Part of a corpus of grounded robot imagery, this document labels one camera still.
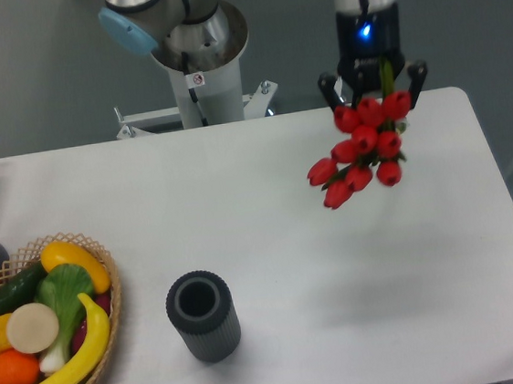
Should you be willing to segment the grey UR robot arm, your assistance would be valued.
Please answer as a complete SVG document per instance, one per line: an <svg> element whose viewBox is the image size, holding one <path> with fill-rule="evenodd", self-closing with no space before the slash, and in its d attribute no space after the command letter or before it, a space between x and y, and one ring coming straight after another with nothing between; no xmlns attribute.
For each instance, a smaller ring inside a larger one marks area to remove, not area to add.
<svg viewBox="0 0 513 384"><path fill-rule="evenodd" d="M402 71L410 77L415 104L427 76L424 61L408 63L400 49L398 0L333 0L340 62L336 73L319 77L331 107L342 104L342 86L357 103L362 96L388 94ZM224 0L104 0L99 21L106 33L137 56L150 55L171 80L176 109L121 117L131 127L177 117L187 129L269 116L277 84L263 81L242 92L239 59L246 50L244 15Z"/></svg>

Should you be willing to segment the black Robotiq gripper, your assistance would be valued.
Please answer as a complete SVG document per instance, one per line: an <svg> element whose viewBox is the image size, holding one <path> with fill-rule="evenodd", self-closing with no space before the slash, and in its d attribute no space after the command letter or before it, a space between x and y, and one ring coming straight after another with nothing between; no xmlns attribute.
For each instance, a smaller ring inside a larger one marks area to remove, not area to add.
<svg viewBox="0 0 513 384"><path fill-rule="evenodd" d="M388 60L393 68L393 78L404 69L405 57L401 50L399 6L395 2L366 14L335 14L340 62L338 74L352 93L365 94L382 89L380 58ZM408 92L411 107L415 108L427 77L426 61L415 60L406 66L410 78ZM335 85L337 77L321 73L318 88L330 109L343 105Z"/></svg>

